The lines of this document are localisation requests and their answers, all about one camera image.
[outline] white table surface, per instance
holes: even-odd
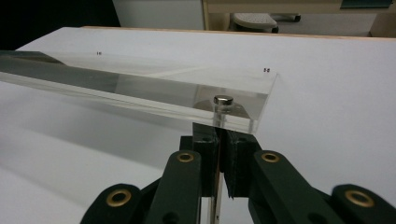
[[[21,50],[269,67],[262,147],[326,193],[351,183],[396,205],[396,41],[63,28]],[[0,223],[78,223],[103,189],[160,177],[189,134],[187,121],[0,82]],[[221,223],[252,223],[247,200],[223,195]]]

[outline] screw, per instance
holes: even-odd
[[[358,206],[373,207],[375,205],[374,200],[369,195],[359,190],[347,190],[345,195],[350,202]]]
[[[279,157],[276,154],[270,153],[270,152],[263,153],[262,159],[265,161],[268,161],[268,162],[278,162],[279,161]]]
[[[217,95],[215,96],[214,102],[216,105],[232,105],[233,97],[227,95]]]

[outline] white wall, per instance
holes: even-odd
[[[201,0],[113,0],[122,27],[204,30]]]

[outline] black mechanical linkage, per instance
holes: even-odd
[[[230,197],[245,197],[255,224],[388,224],[396,209],[355,185],[329,196],[312,188],[280,153],[262,150],[246,133],[193,124],[163,177],[142,190],[119,184],[103,191],[81,223],[197,224],[201,197],[215,195],[218,168]]]

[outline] transparent plastic bar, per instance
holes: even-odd
[[[276,79],[248,71],[95,53],[0,51],[0,80],[255,133]],[[233,97],[216,105],[216,95]]]

